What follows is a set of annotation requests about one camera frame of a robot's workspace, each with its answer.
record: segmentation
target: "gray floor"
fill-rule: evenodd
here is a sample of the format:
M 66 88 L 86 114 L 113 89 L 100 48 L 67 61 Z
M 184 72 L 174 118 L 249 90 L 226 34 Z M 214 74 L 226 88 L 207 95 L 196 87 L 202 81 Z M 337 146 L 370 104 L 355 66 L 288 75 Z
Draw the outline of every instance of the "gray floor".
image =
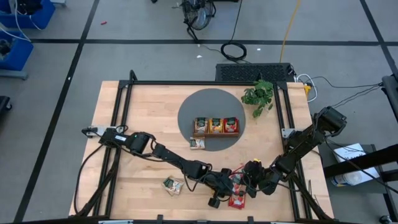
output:
M 57 8 L 47 29 L 27 30 L 26 34 L 35 39 L 79 39 L 93 2 L 68 0 L 68 7 Z M 188 40 L 182 11 L 171 8 L 176 2 L 100 0 L 88 38 Z M 366 2 L 384 40 L 398 41 L 398 2 Z M 218 2 L 216 6 L 216 17 L 198 32 L 201 39 L 231 37 L 239 4 Z M 235 39 L 282 40 L 294 6 L 294 0 L 244 0 Z M 377 41 L 357 0 L 302 0 L 289 40 Z M 11 96 L 14 103 L 12 112 L 0 125 L 0 223 L 14 219 L 76 47 L 77 44 L 34 44 L 24 68 L 29 79 L 0 78 L 0 95 Z M 250 62 L 279 59 L 279 45 L 246 47 L 246 60 Z M 236 49 L 228 50 L 231 54 L 239 53 Z M 389 50 L 398 60 L 398 47 Z M 391 74 L 380 46 L 288 45 L 284 62 L 292 63 L 297 73 L 324 76 L 335 85 L 373 84 Z M 214 80 L 217 63 L 229 62 L 219 53 L 194 44 L 85 44 L 24 220 L 68 215 L 86 143 L 80 129 L 91 124 L 103 80 L 125 79 L 130 69 L 140 80 Z M 321 79 L 315 80 L 315 84 L 319 96 L 310 103 L 313 113 L 358 91 L 331 88 Z M 381 91 L 358 98 L 339 110 L 347 116 L 348 126 L 335 141 L 373 143 L 377 148 L 396 144 L 391 133 L 397 132 L 398 124 Z M 342 192 L 331 195 L 331 202 L 336 218 L 342 221 L 376 223 L 378 217 L 387 214 L 382 196 L 377 194 Z

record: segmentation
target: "wooden tabletop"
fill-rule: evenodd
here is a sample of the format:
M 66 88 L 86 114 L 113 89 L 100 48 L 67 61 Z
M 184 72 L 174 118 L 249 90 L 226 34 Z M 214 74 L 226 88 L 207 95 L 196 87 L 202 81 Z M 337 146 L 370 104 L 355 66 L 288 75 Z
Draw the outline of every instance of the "wooden tabletop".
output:
M 110 124 L 117 87 L 118 82 L 102 83 L 93 125 L 108 126 Z M 306 128 L 311 125 L 311 117 L 303 85 L 288 83 L 288 87 L 295 126 Z M 254 119 L 252 118 L 254 107 L 249 105 L 243 105 L 246 128 L 236 144 L 216 152 L 190 150 L 188 142 L 178 128 L 177 114 L 180 105 L 188 96 L 205 88 L 219 88 L 240 99 L 247 86 L 134 85 L 127 117 L 129 130 L 126 134 L 135 131 L 151 133 L 157 138 L 157 142 L 171 151 L 185 159 L 211 163 L 213 170 L 221 170 L 224 167 L 234 170 L 239 167 L 239 164 L 245 164 L 254 158 L 260 159 L 262 165 L 267 167 L 276 156 L 283 153 L 275 106 Z M 124 97 L 121 101 L 118 124 L 120 124 Z M 284 121 L 287 124 L 282 92 L 280 92 L 280 97 Z M 98 140 L 98 138 L 87 140 L 84 158 L 99 146 Z M 79 209 L 84 206 L 98 186 L 103 156 L 104 149 L 86 163 L 81 173 L 78 192 Z M 302 164 L 306 181 L 311 180 L 312 194 L 315 195 L 314 197 L 326 214 L 333 217 L 319 156 L 308 153 L 302 159 Z M 161 186 L 162 181 L 170 175 L 183 180 L 181 171 L 166 162 L 145 161 L 123 151 L 111 218 L 153 220 L 158 214 L 163 214 L 165 220 L 245 221 L 248 216 L 253 216 L 255 221 L 294 221 L 289 190 L 283 187 L 277 187 L 272 195 L 259 192 L 256 198 L 246 197 L 246 206 L 242 210 L 228 207 L 227 202 L 221 202 L 220 207 L 215 209 L 207 205 L 209 198 L 213 195 L 211 189 L 202 184 L 199 184 L 194 192 L 190 192 L 186 186 L 183 186 L 180 195 L 171 197 Z M 108 191 L 105 190 L 101 206 L 102 214 L 107 195 Z M 305 217 L 301 196 L 297 194 L 297 198 L 301 217 Z

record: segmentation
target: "green plant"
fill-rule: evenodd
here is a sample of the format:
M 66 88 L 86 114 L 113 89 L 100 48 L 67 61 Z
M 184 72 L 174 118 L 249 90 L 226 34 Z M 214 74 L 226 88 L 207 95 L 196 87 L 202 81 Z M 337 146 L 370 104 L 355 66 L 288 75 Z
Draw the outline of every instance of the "green plant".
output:
M 242 96 L 241 99 L 242 103 L 247 105 L 259 105 L 257 109 L 253 111 L 253 117 L 257 118 L 261 115 L 266 106 L 268 106 L 268 110 L 271 110 L 273 96 L 273 84 L 264 80 L 259 80 L 258 82 L 254 82 L 254 88 L 244 90 L 244 96 Z

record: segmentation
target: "yellow cable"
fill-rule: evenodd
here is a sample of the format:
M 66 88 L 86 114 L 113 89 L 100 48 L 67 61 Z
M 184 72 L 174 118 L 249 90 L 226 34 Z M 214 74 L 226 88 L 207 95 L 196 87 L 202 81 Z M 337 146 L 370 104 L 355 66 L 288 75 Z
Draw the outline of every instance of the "yellow cable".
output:
M 282 43 L 282 50 L 280 51 L 279 63 L 282 63 L 282 57 L 284 56 L 284 50 L 285 50 L 285 42 L 286 42 L 287 36 L 289 36 L 290 28 L 292 27 L 294 17 L 296 16 L 296 12 L 299 9 L 300 4 L 301 4 L 301 0 L 297 0 L 296 8 L 294 9 L 292 18 L 290 18 L 290 22 L 289 22 L 289 26 L 287 27 L 287 30 L 286 30 L 284 42 Z

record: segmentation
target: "gray circular mat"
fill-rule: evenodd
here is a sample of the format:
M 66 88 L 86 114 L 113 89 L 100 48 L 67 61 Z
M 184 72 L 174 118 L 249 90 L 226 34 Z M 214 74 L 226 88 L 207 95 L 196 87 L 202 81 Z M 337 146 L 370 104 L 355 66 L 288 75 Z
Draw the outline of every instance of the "gray circular mat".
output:
M 197 91 L 182 103 L 178 111 L 178 127 L 187 141 L 193 134 L 193 120 L 200 117 L 239 119 L 239 137 L 206 138 L 207 151 L 219 151 L 231 147 L 242 136 L 246 124 L 242 103 L 227 91 L 216 88 Z

